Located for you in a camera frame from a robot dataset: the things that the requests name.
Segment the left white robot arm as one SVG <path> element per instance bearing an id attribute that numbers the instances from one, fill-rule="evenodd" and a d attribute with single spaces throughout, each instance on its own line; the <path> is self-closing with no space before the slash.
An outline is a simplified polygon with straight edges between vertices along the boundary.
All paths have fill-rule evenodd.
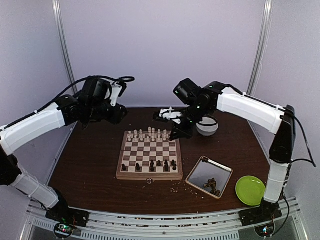
<path id="1" fill-rule="evenodd" d="M 0 128 L 0 184 L 12 186 L 39 201 L 44 209 L 61 222 L 72 218 L 64 197 L 55 189 L 40 183 L 19 165 L 14 152 L 34 139 L 76 122 L 86 128 L 91 122 L 119 124 L 128 114 L 117 100 L 123 95 L 132 76 L 112 78 L 94 75 L 75 81 L 84 83 L 74 95 L 63 90 L 40 109 Z"/>

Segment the metal tray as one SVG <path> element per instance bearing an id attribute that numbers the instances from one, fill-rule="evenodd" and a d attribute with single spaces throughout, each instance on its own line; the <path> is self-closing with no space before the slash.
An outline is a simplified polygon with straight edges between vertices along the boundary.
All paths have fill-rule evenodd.
<path id="1" fill-rule="evenodd" d="M 207 158 L 208 162 L 203 162 L 203 158 Z M 232 174 L 232 168 L 203 155 L 199 158 L 192 171 L 186 177 L 185 183 L 215 199 L 220 199 L 226 190 Z M 215 178 L 217 182 L 216 188 L 221 191 L 220 196 L 211 194 L 211 188 L 204 187 L 204 183 L 212 178 Z"/>

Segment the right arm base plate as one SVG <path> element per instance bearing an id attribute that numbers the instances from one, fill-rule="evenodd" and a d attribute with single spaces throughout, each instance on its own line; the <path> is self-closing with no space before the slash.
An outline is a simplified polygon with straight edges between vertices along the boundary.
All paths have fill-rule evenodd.
<path id="1" fill-rule="evenodd" d="M 280 218 L 283 214 L 280 209 L 271 213 L 269 210 L 262 210 L 261 207 L 241 210 L 239 218 L 243 227 L 256 225 L 264 222 L 270 222 L 273 219 Z"/>

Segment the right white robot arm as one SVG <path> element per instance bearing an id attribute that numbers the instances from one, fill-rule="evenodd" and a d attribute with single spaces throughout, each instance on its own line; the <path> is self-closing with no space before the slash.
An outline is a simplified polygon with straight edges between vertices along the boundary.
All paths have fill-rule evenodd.
<path id="1" fill-rule="evenodd" d="M 162 112 L 161 116 L 173 121 L 171 140 L 191 138 L 195 124 L 215 111 L 229 113 L 255 123 L 270 133 L 274 140 L 269 149 L 271 166 L 262 206 L 256 210 L 259 220 L 268 220 L 275 212 L 283 191 L 292 161 L 296 139 L 295 110 L 264 102 L 241 92 L 230 84 L 211 82 L 205 87 L 196 85 L 191 79 L 182 80 L 173 93 L 187 106 L 182 110 Z"/>

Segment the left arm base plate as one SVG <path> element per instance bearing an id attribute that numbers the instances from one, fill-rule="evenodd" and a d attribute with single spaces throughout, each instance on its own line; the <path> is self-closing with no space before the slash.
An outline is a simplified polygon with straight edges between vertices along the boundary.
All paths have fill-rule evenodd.
<path id="1" fill-rule="evenodd" d="M 69 208 L 62 216 L 57 216 L 51 211 L 47 211 L 45 217 L 56 222 L 63 223 L 71 227 L 86 227 L 90 213 L 84 210 Z"/>

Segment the wooden chess board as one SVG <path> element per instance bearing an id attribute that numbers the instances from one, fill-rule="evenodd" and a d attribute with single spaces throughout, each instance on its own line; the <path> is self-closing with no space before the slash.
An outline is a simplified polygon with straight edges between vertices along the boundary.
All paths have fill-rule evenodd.
<path id="1" fill-rule="evenodd" d="M 117 164 L 116 178 L 118 180 L 144 181 L 179 181 L 183 179 L 183 164 L 181 144 L 179 140 L 168 142 L 128 142 L 125 140 L 124 132 L 120 155 Z M 150 162 L 154 161 L 154 172 L 150 172 Z M 164 171 L 165 160 L 168 161 L 169 172 Z M 172 160 L 177 164 L 173 170 Z M 136 163 L 141 170 L 136 172 Z M 125 164 L 127 171 L 122 171 Z"/>

